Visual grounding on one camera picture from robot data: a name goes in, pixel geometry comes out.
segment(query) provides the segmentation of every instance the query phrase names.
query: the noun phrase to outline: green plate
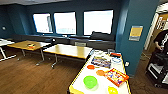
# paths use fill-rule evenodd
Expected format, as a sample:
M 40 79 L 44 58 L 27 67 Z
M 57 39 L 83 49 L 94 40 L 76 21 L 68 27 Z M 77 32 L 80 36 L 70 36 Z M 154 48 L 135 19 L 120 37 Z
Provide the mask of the green plate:
M 95 87 L 97 85 L 97 79 L 94 76 L 86 76 L 83 79 L 85 86 L 89 89 Z

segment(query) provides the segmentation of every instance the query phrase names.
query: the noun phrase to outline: blue wall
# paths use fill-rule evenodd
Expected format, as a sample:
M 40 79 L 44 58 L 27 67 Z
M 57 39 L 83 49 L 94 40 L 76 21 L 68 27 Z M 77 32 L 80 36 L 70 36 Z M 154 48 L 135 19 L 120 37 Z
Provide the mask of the blue wall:
M 14 34 L 6 8 L 7 6 L 0 6 L 0 38 L 9 38 Z
M 13 25 L 15 34 L 32 34 L 30 23 L 27 16 L 26 6 L 12 4 L 7 6 L 9 18 Z
M 134 75 L 136 72 L 158 2 L 159 0 L 130 0 L 129 2 L 121 45 L 118 48 L 123 55 L 124 62 L 130 62 L 130 65 L 126 67 L 127 74 Z M 128 40 L 132 26 L 143 26 L 139 41 Z
M 33 14 L 34 13 L 50 13 L 53 30 L 55 30 L 54 18 L 53 15 L 56 12 L 76 12 L 76 21 L 77 21 L 77 35 L 84 34 L 84 11 L 93 11 L 93 10 L 114 10 L 113 16 L 113 26 L 112 34 L 116 34 L 120 7 L 122 0 L 81 0 L 79 1 L 67 1 L 59 3 L 49 3 L 49 4 L 39 4 L 39 5 L 30 5 L 27 6 L 29 12 L 29 19 L 31 27 L 33 28 L 33 33 L 36 32 Z

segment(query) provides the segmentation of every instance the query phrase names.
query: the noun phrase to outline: doorway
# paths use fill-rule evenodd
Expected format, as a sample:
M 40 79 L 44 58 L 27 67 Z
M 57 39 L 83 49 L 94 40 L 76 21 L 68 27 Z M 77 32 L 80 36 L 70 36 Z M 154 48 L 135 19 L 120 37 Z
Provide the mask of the doorway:
M 168 29 L 168 13 L 159 14 L 159 17 L 156 21 L 155 28 L 153 30 L 152 36 L 149 41 L 149 46 L 147 48 L 148 52 L 152 53 L 154 51 L 156 46 L 153 43 L 153 40 L 156 38 L 158 33 L 166 29 Z

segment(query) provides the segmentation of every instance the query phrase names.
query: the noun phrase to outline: floor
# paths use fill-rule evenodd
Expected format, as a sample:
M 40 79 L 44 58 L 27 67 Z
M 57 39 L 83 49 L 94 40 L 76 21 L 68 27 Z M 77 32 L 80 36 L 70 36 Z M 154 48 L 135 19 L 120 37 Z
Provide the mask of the floor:
M 29 53 L 18 61 L 21 50 L 7 47 L 5 53 L 17 57 L 0 62 L 0 94 L 67 94 L 69 85 L 84 65 L 84 62 L 59 58 L 60 63 L 52 69 L 54 57 L 46 56 L 45 62 L 36 66 L 41 60 L 40 54 Z M 145 75 L 149 58 L 144 51 L 135 76 L 129 79 L 131 94 L 167 94 L 168 89 L 154 87 Z
M 150 56 L 150 53 L 143 51 L 136 74 L 129 79 L 132 94 L 167 94 L 168 92 L 168 89 L 155 87 L 152 80 L 145 75 L 145 68 Z

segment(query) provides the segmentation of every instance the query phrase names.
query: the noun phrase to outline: table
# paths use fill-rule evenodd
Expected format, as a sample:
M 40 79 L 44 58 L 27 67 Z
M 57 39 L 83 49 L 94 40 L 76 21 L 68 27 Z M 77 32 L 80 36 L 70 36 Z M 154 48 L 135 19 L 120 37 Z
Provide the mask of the table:
M 37 49 L 40 49 L 41 51 L 41 56 L 42 56 L 42 61 L 38 62 L 36 65 L 39 65 L 41 62 L 44 61 L 44 54 L 42 51 L 42 47 L 49 45 L 50 43 L 44 43 L 44 42 L 36 42 L 36 41 L 22 41 L 14 44 L 9 44 L 9 47 L 14 47 L 14 48 L 19 48 L 22 49 L 23 56 L 25 56 L 25 51 L 24 50 L 29 50 L 29 51 L 35 51 Z
M 118 90 L 118 94 L 131 94 L 130 89 L 129 89 L 129 85 L 128 85 L 128 81 L 124 82 L 120 87 L 117 87 L 112 82 L 110 82 L 107 78 L 105 78 L 104 76 L 98 76 L 96 74 L 97 70 L 106 71 L 106 70 L 110 70 L 112 68 L 115 68 L 115 69 L 119 70 L 120 72 L 125 73 L 125 68 L 123 66 L 122 58 L 121 58 L 121 62 L 119 62 L 119 63 L 115 63 L 115 62 L 111 61 L 112 64 L 111 64 L 110 69 L 100 67 L 100 68 L 95 68 L 94 70 L 89 70 L 87 68 L 87 65 L 91 64 L 91 61 L 94 58 L 94 56 L 104 56 L 106 59 L 112 60 L 112 57 L 103 53 L 102 51 L 100 51 L 100 52 L 94 52 L 94 54 L 86 62 L 84 67 L 81 69 L 81 71 L 78 73 L 78 75 L 76 76 L 74 81 L 69 86 L 69 92 L 72 94 L 109 94 L 108 93 L 108 86 L 111 86 L 111 87 L 114 87 Z M 88 75 L 96 77 L 96 79 L 98 81 L 98 85 L 92 89 L 86 88 L 83 83 L 83 79 Z
M 10 58 L 13 58 L 15 57 L 16 55 L 13 55 L 13 56 L 9 56 L 7 57 L 2 49 L 2 46 L 5 46 L 5 45 L 8 45 L 8 44 L 13 44 L 14 42 L 11 42 L 11 41 L 8 41 L 8 40 L 5 40 L 5 39 L 0 39 L 0 51 L 3 55 L 3 59 L 0 59 L 0 61 L 4 61 L 4 60 L 7 60 L 7 59 L 10 59 Z
M 50 48 L 45 49 L 44 52 L 55 54 L 56 62 L 53 63 L 53 65 L 51 66 L 52 68 L 54 68 L 54 65 L 57 63 L 57 55 L 86 59 L 91 50 L 92 48 L 88 47 L 57 44 Z

